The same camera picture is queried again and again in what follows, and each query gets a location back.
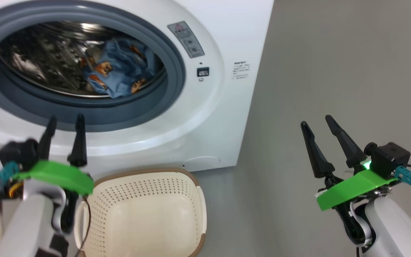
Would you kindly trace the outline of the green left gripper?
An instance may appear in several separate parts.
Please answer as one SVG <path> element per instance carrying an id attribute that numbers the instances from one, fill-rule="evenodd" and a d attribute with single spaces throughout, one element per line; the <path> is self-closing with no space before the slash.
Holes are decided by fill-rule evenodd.
<path id="1" fill-rule="evenodd" d="M 15 173 L 12 179 L 24 184 L 24 197 L 38 193 L 57 201 L 52 226 L 62 233 L 70 233 L 75 224 L 78 198 L 93 193 L 93 179 L 80 170 L 87 165 L 85 117 L 82 114 L 77 117 L 76 136 L 72 151 L 67 157 L 69 165 L 48 160 L 56 127 L 57 118 L 52 116 L 39 141 L 40 160 L 29 171 Z"/>

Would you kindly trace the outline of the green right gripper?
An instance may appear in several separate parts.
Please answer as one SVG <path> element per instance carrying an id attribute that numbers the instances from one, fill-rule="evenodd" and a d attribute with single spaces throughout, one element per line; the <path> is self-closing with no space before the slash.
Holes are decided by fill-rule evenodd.
<path id="1" fill-rule="evenodd" d="M 367 156 L 364 152 L 331 115 L 326 115 L 325 120 L 330 132 L 338 139 L 346 157 L 347 167 L 365 168 L 364 164 L 367 162 Z M 300 127 L 314 177 L 331 176 L 335 171 L 335 167 L 327 161 L 319 149 L 315 142 L 315 135 L 309 125 L 307 122 L 302 121 Z M 341 218 L 349 240 L 356 247 L 364 247 L 372 243 L 372 231 L 367 221 L 356 215 L 354 203 L 359 202 L 361 198 L 366 199 L 369 192 L 395 181 L 395 178 L 386 180 L 372 170 L 364 170 L 333 185 L 329 189 L 319 192 L 316 201 L 321 211 L 335 210 Z"/>

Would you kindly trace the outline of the blue bear print garment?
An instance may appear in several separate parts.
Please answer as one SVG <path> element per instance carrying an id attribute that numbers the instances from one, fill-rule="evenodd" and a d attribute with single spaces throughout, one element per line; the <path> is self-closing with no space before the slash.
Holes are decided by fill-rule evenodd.
<path id="1" fill-rule="evenodd" d="M 137 93 L 141 88 L 153 79 L 152 78 L 116 78 L 104 80 L 96 75 L 90 75 L 88 77 L 83 76 L 87 83 L 87 89 L 94 91 L 95 93 L 108 95 L 111 98 L 126 97 Z"/>

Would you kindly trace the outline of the blue garment with cream collar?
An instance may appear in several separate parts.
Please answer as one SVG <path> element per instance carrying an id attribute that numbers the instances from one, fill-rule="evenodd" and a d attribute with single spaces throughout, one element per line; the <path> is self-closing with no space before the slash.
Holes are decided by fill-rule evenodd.
<path id="1" fill-rule="evenodd" d="M 152 49 L 125 37 L 115 37 L 102 45 L 90 47 L 81 60 L 83 76 L 101 79 L 152 78 L 158 71 L 158 61 Z"/>

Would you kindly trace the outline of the grey rubber door gasket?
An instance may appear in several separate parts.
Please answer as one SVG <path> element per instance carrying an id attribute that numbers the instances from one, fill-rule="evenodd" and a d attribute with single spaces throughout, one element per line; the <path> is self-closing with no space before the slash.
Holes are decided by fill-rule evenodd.
<path id="1" fill-rule="evenodd" d="M 25 27 L 56 21 L 99 24 L 135 37 L 161 59 L 164 80 L 131 96 L 78 98 L 41 89 L 0 61 L 0 121 L 11 129 L 17 124 L 45 127 L 56 116 L 58 129 L 73 131 L 82 114 L 87 132 L 123 130 L 157 118 L 179 98 L 186 68 L 178 47 L 152 22 L 116 7 L 72 0 L 27 1 L 0 7 L 0 42 Z"/>

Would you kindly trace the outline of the washing machine drum opening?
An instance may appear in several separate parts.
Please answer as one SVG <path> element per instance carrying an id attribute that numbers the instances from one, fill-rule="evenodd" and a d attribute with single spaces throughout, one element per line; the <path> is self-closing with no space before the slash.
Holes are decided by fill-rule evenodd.
<path id="1" fill-rule="evenodd" d="M 0 42 L 0 61 L 21 79 L 41 89 L 78 98 L 111 99 L 108 95 L 87 89 L 79 62 L 86 57 L 88 48 L 115 37 L 139 41 L 99 24 L 72 21 L 39 23 L 3 39 Z M 164 64 L 157 54 L 155 56 L 159 71 L 140 91 L 164 80 Z"/>

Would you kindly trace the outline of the white front-load washing machine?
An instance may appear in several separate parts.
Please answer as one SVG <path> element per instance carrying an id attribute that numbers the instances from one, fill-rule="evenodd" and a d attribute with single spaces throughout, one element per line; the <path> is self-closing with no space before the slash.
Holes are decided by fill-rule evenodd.
<path id="1" fill-rule="evenodd" d="M 43 0 L 0 0 L 0 7 Z M 176 102 L 144 124 L 103 133 L 86 131 L 88 164 L 94 178 L 143 167 L 178 167 L 188 159 L 213 156 L 218 168 L 234 166 L 242 145 L 274 0 L 72 0 L 128 11 L 164 32 L 185 62 L 186 80 Z M 189 58 L 167 25 L 185 21 L 204 56 Z M 209 67 L 210 75 L 196 70 Z M 0 148 L 10 141 L 40 138 L 39 125 L 11 129 L 0 121 Z M 76 131 L 56 127 L 50 159 L 66 162 Z"/>

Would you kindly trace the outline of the cream perforated laundry basket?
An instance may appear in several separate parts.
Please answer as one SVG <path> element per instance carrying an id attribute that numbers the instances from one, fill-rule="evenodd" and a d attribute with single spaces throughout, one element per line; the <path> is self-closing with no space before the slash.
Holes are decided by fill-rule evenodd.
<path id="1" fill-rule="evenodd" d="M 197 257 L 207 236 L 198 180 L 181 168 L 98 179 L 75 213 L 78 257 Z"/>

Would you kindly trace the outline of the round filter cover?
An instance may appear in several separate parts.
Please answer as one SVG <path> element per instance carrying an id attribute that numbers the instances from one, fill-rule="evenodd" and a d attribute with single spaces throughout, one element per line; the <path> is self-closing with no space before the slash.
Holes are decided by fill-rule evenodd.
<path id="1" fill-rule="evenodd" d="M 182 164 L 182 168 L 189 171 L 204 171 L 218 168 L 220 159 L 213 156 L 199 156 L 188 159 Z"/>

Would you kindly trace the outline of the grey warning sticker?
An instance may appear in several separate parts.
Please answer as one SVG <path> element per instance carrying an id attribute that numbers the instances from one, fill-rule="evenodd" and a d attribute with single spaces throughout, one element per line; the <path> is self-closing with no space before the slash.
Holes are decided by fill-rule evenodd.
<path id="1" fill-rule="evenodd" d="M 176 36 L 189 58 L 204 56 L 204 50 L 200 42 L 185 21 L 169 24 L 167 28 Z"/>

